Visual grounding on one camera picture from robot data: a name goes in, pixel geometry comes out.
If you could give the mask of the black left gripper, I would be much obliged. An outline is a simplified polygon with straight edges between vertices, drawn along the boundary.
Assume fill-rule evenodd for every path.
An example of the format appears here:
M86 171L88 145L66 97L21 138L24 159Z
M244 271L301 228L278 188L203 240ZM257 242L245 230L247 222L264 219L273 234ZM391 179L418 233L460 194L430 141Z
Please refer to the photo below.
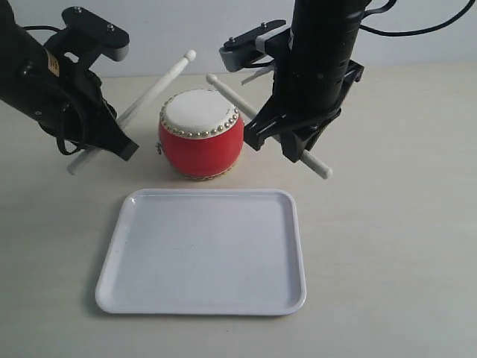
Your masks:
M37 46L35 84L45 100L40 126L55 137L57 147L99 148L128 161L139 145L116 123L116 111L105 99L101 79L90 69L98 49L73 54L68 33L57 33Z

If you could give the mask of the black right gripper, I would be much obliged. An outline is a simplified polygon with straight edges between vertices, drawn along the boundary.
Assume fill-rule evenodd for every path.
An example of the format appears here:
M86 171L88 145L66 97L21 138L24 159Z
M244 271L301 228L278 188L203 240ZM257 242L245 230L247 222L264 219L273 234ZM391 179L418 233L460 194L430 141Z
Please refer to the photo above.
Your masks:
M340 63L338 77L313 73L311 77L280 69L274 73L273 92L262 109L244 127L244 141L259 151L268 138L280 139L282 154L296 163L310 151L326 127L341 115L351 86L364 67L350 60Z

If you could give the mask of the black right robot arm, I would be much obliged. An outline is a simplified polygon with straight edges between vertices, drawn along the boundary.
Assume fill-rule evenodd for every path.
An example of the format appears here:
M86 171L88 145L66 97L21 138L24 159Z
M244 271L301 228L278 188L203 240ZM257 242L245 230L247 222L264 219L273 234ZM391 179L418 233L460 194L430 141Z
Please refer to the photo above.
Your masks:
M278 136L282 153L296 162L341 114L353 81L364 70L351 55L368 1L296 1L291 26L255 40L274 59L272 95L244 128L258 151Z

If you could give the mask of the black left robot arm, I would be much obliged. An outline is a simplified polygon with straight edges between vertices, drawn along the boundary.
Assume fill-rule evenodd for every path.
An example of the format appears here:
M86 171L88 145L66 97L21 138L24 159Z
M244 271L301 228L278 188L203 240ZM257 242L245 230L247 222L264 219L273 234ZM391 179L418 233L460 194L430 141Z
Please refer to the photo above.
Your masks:
M83 7L66 8L62 18L65 27L39 43L1 2L1 100L36 121L63 155L98 148L129 160L139 146L120 128L90 69L101 55L123 60L129 34Z

